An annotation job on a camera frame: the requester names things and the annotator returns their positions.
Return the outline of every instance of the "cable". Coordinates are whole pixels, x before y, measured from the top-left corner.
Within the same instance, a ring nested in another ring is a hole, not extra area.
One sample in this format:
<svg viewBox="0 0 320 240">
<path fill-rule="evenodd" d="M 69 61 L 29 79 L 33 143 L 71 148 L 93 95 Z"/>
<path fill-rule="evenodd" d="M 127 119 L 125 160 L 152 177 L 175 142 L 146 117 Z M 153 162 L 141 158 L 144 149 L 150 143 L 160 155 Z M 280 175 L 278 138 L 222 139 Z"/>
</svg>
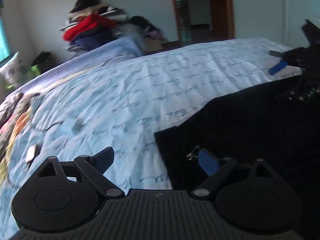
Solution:
<svg viewBox="0 0 320 240">
<path fill-rule="evenodd" d="M 63 122 L 56 122 L 56 123 L 50 125 L 49 128 L 47 128 L 47 129 L 38 129 L 38 128 L 34 127 L 32 124 L 31 124 L 31 128 L 32 128 L 33 130 L 35 130 L 36 132 L 47 132 L 47 131 L 49 131 L 52 127 L 54 127 L 55 125 L 58 125 L 58 124 L 61 125 L 61 124 L 63 124 Z"/>
</svg>

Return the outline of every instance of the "metal clip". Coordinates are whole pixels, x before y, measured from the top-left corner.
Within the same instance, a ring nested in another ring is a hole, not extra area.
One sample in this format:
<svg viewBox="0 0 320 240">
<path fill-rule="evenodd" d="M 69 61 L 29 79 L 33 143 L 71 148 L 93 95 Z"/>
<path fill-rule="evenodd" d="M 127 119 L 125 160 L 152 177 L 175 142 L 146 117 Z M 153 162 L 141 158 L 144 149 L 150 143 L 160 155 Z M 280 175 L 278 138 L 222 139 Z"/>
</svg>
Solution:
<svg viewBox="0 0 320 240">
<path fill-rule="evenodd" d="M 193 151 L 187 155 L 188 161 L 192 161 L 192 160 L 198 159 L 198 155 L 195 155 L 195 154 L 194 154 L 196 150 L 198 150 L 198 151 L 200 150 L 200 146 L 199 146 L 199 145 L 197 145 L 197 146 L 193 149 Z"/>
</svg>

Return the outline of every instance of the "white wall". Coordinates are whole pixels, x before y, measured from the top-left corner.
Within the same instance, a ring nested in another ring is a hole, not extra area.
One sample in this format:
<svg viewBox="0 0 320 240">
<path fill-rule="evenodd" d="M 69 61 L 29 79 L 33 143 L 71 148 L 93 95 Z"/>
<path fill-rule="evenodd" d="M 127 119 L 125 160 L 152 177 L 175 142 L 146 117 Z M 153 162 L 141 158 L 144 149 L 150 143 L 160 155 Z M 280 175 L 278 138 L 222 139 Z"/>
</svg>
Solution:
<svg viewBox="0 0 320 240">
<path fill-rule="evenodd" d="M 308 46 L 309 42 L 301 30 L 305 19 L 320 27 L 320 0 L 290 0 L 289 46 Z"/>
<path fill-rule="evenodd" d="M 169 41 L 178 39 L 172 0 L 105 0 L 123 8 L 132 17 L 141 15 L 162 29 Z M 43 50 L 56 55 L 58 63 L 70 59 L 64 50 L 59 29 L 65 24 L 76 0 L 19 0 L 36 53 Z"/>
<path fill-rule="evenodd" d="M 320 0 L 233 0 L 236 38 L 263 37 L 296 48 L 308 46 L 301 27 L 309 19 L 320 27 Z"/>
<path fill-rule="evenodd" d="M 188 0 L 188 2 L 191 25 L 210 23 L 210 0 Z"/>
<path fill-rule="evenodd" d="M 3 0 L 4 8 L 1 9 L 1 17 L 4 22 L 5 32 L 12 53 L 19 51 L 20 59 L 29 65 L 35 59 L 36 54 L 32 40 L 25 28 L 17 0 Z"/>
<path fill-rule="evenodd" d="M 233 0 L 236 38 L 283 42 L 283 0 Z"/>
</svg>

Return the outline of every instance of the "floor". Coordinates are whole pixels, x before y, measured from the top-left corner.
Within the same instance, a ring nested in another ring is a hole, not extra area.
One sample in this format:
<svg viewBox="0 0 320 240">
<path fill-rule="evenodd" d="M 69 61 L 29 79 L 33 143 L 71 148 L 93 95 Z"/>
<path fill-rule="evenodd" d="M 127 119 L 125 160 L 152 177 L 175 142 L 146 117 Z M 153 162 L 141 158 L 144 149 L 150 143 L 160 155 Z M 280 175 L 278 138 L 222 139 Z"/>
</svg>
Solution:
<svg viewBox="0 0 320 240">
<path fill-rule="evenodd" d="M 191 44 L 217 41 L 213 31 L 209 27 L 191 28 Z"/>
<path fill-rule="evenodd" d="M 188 45 L 196 44 L 196 43 L 217 41 L 213 31 L 210 31 L 209 26 L 195 27 L 195 28 L 191 28 L 189 30 L 185 30 L 185 31 L 183 31 L 181 36 L 182 36 L 182 40 L 184 41 L 183 46 L 188 46 Z M 156 54 L 159 52 L 168 51 L 168 50 L 172 50 L 172 49 L 178 49 L 181 47 L 182 46 L 179 44 L 179 42 L 168 42 L 168 43 L 163 44 L 162 50 L 149 52 L 149 53 L 147 53 L 147 55 Z"/>
</svg>

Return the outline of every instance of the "red jacket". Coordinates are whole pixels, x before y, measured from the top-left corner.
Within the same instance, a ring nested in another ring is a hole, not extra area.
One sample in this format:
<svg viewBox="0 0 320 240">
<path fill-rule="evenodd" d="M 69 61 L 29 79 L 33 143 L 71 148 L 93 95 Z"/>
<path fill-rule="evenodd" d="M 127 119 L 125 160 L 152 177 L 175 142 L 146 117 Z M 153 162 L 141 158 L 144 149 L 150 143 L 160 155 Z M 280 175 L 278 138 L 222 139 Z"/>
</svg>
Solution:
<svg viewBox="0 0 320 240">
<path fill-rule="evenodd" d="M 63 35 L 63 39 L 65 41 L 71 41 L 79 33 L 96 28 L 99 25 L 106 27 L 108 29 L 113 29 L 116 27 L 117 22 L 114 20 L 106 19 L 106 18 L 104 18 L 100 15 L 97 15 L 97 14 L 91 14 L 86 19 L 84 19 L 82 22 L 80 22 L 78 25 L 67 30 Z"/>
</svg>

